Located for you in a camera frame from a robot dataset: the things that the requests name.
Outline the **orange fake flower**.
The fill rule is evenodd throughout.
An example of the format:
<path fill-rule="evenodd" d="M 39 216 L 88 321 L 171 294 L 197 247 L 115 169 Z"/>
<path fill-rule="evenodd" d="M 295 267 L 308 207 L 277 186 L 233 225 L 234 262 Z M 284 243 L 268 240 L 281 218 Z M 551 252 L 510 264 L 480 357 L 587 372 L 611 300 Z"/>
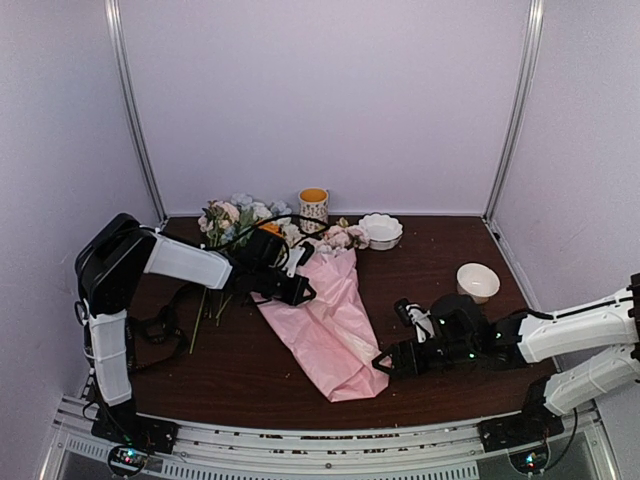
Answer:
<path fill-rule="evenodd" d="M 268 232 L 268 233 L 271 233 L 271 234 L 273 234 L 273 235 L 276 235 L 276 236 L 278 236 L 278 237 L 283 237 L 283 234 L 282 234 L 281 228 L 280 228 L 280 226 L 279 226 L 279 225 L 277 225 L 276 223 L 270 222 L 270 223 L 267 223 L 267 224 L 261 225 L 261 226 L 260 226 L 260 229 L 261 229 L 261 230 L 264 230 L 264 231 L 266 231 L 266 232 Z"/>

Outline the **pink wrapping paper sheet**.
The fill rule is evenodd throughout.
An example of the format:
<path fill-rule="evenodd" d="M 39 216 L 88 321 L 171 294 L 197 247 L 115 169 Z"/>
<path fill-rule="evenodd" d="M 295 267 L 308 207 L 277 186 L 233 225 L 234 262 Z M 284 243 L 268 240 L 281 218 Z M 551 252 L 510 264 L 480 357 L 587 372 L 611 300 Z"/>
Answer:
<path fill-rule="evenodd" d="M 353 249 L 319 253 L 299 269 L 316 298 L 293 307 L 252 299 L 306 376 L 330 402 L 374 398 L 387 388 L 387 375 L 374 369 L 378 341 L 359 294 Z"/>

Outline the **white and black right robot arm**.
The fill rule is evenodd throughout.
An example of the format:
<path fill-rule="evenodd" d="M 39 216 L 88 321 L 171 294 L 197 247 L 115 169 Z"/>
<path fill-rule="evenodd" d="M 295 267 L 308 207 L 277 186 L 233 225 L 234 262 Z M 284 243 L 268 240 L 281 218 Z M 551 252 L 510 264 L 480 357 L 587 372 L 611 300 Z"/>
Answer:
<path fill-rule="evenodd" d="M 491 322 L 471 295 L 453 293 L 430 308 L 402 298 L 394 305 L 416 335 L 388 346 L 372 361 L 392 379 L 477 362 L 515 370 L 551 357 L 598 348 L 598 354 L 530 384 L 523 412 L 513 419 L 519 440 L 535 440 L 577 406 L 639 378 L 639 277 L 602 299 L 551 313 L 529 308 Z"/>

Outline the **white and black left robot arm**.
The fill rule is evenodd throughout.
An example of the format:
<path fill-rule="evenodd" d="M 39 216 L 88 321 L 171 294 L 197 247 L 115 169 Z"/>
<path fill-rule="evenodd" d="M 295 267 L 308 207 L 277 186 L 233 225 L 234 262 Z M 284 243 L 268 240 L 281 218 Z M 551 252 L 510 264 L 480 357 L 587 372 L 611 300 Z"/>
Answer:
<path fill-rule="evenodd" d="M 103 422 L 121 443 L 133 444 L 144 433 L 142 419 L 120 405 L 132 397 L 125 321 L 144 275 L 233 294 L 257 293 L 290 306 L 315 298 L 309 279 L 297 272 L 314 253 L 309 242 L 290 247 L 281 236 L 259 227 L 247 236 L 245 246 L 230 255 L 177 240 L 120 213 L 77 256 L 82 322 L 92 348 L 89 359 L 101 397 L 112 407 Z"/>

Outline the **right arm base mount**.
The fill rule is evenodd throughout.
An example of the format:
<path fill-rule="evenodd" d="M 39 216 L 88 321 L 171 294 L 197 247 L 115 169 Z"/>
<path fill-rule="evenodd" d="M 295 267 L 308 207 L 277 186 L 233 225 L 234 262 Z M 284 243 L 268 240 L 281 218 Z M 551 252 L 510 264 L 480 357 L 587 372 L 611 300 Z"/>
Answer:
<path fill-rule="evenodd" d="M 514 415 L 482 421 L 478 424 L 484 451 L 512 449 L 532 443 L 543 443 L 565 431 L 560 418 L 539 420 Z"/>

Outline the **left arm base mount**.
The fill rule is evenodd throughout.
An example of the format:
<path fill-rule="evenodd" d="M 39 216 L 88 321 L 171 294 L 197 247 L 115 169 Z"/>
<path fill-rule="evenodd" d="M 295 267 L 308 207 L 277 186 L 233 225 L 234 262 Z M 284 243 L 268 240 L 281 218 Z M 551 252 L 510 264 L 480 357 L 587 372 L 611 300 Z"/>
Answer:
<path fill-rule="evenodd" d="M 95 437 L 132 446 L 149 453 L 171 454 L 179 426 L 175 422 L 137 417 L 133 425 L 120 426 L 113 420 L 97 419 L 91 428 Z"/>

